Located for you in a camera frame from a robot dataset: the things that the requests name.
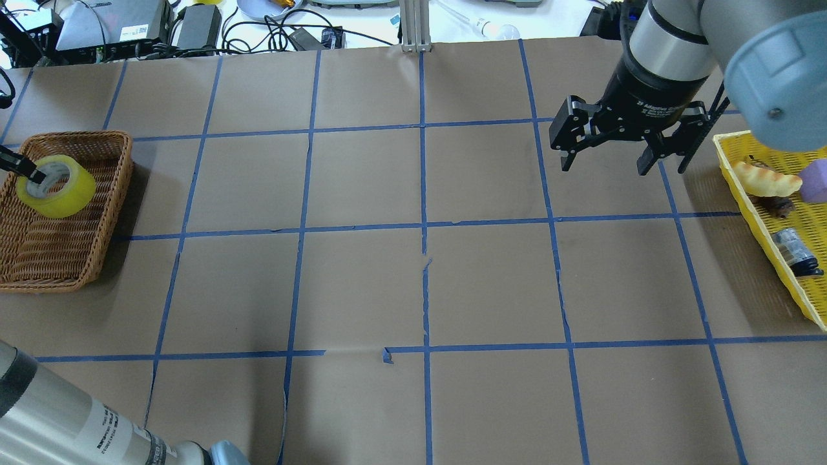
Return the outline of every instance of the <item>black electronic device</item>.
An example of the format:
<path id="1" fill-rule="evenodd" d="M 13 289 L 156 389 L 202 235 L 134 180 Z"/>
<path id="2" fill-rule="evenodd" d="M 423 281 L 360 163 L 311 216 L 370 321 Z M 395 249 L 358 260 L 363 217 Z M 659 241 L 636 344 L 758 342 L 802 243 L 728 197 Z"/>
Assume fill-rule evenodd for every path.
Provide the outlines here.
<path id="1" fill-rule="evenodd" d="M 310 34 L 308 30 L 303 27 L 295 30 L 287 36 L 287 38 L 297 51 L 325 50 L 322 42 L 319 42 L 316 37 L 313 37 L 313 34 Z"/>
<path id="2" fill-rule="evenodd" d="M 178 40 L 175 43 L 181 50 L 215 47 L 218 42 L 218 28 L 221 26 L 221 12 L 215 5 L 193 5 L 184 10 Z M 215 52 L 204 51 L 197 55 L 213 55 Z"/>
<path id="3" fill-rule="evenodd" d="M 55 10 L 44 8 L 12 19 L 13 14 L 7 12 L 3 15 L 8 28 L 2 30 L 0 41 L 12 68 L 32 67 L 43 55 L 59 64 L 60 60 L 55 57 L 55 44 L 63 27 L 63 19 Z"/>
<path id="4" fill-rule="evenodd" d="M 57 52 L 70 64 L 146 55 L 153 44 L 169 40 L 172 22 L 167 0 L 88 0 L 62 14 Z"/>

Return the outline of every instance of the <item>wicker basket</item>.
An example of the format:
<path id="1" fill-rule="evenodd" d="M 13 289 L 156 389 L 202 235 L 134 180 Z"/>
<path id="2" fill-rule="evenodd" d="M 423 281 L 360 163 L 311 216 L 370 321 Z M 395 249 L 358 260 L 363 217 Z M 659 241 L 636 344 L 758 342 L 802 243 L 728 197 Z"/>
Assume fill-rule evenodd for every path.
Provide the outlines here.
<path id="1" fill-rule="evenodd" d="M 0 292 L 69 292 L 98 278 L 132 174 L 132 138 L 125 132 L 53 132 L 29 137 L 20 153 L 77 160 L 95 179 L 80 212 L 49 219 L 15 194 L 16 176 L 0 189 Z"/>

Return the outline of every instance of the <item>roll of tape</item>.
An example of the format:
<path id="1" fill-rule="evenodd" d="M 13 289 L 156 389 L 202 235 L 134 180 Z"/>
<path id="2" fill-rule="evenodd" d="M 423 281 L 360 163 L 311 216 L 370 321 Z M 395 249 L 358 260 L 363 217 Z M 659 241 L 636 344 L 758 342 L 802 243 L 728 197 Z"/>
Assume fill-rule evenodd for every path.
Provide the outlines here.
<path id="1" fill-rule="evenodd" d="M 47 218 L 66 218 L 82 210 L 95 195 L 95 179 L 73 158 L 66 155 L 45 156 L 35 161 L 46 178 L 36 184 L 26 178 L 17 179 L 17 197 Z M 59 191 L 49 191 L 61 180 L 66 183 Z"/>

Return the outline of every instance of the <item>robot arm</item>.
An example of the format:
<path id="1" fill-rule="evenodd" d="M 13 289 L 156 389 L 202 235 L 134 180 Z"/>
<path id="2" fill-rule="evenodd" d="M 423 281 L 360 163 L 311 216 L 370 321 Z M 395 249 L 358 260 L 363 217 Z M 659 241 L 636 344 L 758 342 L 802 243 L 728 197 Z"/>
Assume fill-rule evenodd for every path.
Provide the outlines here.
<path id="1" fill-rule="evenodd" d="M 682 173 L 730 99 L 768 146 L 827 145 L 827 0 L 649 0 L 639 13 L 627 0 L 623 57 L 600 101 L 569 96 L 549 128 L 563 170 L 587 147 L 645 140 L 640 175 L 671 154 Z M 719 105 L 722 88 L 707 112 L 692 99 L 716 62 L 729 97 Z"/>

